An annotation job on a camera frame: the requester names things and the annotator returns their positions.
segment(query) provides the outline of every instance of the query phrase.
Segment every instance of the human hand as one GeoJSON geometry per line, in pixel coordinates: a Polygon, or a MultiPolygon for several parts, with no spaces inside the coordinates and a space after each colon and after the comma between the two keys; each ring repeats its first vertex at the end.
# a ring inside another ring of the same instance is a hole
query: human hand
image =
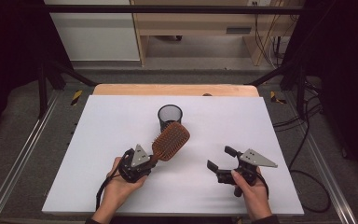
{"type": "Polygon", "coordinates": [[[255,185],[250,186],[238,172],[232,170],[231,174],[237,186],[242,189],[249,218],[252,221],[256,221],[264,217],[272,216],[266,187],[263,182],[257,178],[255,185]]]}
{"type": "MultiPolygon", "coordinates": [[[[121,157],[115,158],[112,170],[106,175],[106,177],[110,176],[114,172],[120,160],[121,157]]],[[[135,183],[128,183],[120,175],[112,178],[104,189],[101,206],[94,213],[92,219],[100,223],[109,223],[116,210],[118,210],[118,208],[126,202],[127,198],[134,191],[144,184],[146,178],[147,176],[143,176],[135,183]]]]}

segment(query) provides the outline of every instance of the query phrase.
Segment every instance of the sleeve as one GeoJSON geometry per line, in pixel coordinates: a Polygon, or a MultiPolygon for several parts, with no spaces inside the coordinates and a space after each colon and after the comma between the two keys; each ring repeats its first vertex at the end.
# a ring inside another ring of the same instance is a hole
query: sleeve
{"type": "Polygon", "coordinates": [[[101,224],[101,223],[94,221],[89,217],[89,218],[87,218],[85,224],[101,224]]]}
{"type": "Polygon", "coordinates": [[[279,219],[277,216],[270,216],[258,219],[252,222],[252,224],[279,224],[279,219]]]}

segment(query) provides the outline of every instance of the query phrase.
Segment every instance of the black cup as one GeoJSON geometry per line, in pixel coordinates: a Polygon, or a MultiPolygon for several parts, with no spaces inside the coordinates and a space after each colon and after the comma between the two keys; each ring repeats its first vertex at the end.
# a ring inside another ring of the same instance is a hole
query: black cup
{"type": "Polygon", "coordinates": [[[176,121],[182,122],[182,109],[177,105],[165,105],[158,111],[158,120],[160,130],[163,131],[170,123],[176,121]]]}

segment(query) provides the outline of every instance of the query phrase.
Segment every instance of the white cabinet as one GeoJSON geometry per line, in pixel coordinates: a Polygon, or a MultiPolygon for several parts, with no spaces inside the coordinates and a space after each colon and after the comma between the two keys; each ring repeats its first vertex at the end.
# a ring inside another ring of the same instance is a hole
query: white cabinet
{"type": "MultiPolygon", "coordinates": [[[[45,0],[47,5],[129,5],[128,0],[45,0]]],[[[51,13],[71,61],[140,61],[130,13],[51,13]]]]}

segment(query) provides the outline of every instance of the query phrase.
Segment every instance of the white table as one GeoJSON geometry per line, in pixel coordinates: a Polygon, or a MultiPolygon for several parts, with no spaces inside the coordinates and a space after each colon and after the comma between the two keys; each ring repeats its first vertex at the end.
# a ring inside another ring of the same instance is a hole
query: white table
{"type": "Polygon", "coordinates": [[[237,159],[224,152],[252,148],[278,164],[261,167],[276,215],[303,215],[261,97],[109,96],[91,95],[60,170],[42,209],[54,215],[88,215],[95,195],[115,157],[140,144],[151,154],[159,133],[158,110],[167,104],[182,108],[182,124],[191,137],[170,160],[159,161],[144,186],[117,210],[122,216],[240,216],[243,198],[234,187],[218,184],[207,160],[233,169],[237,159]]]}

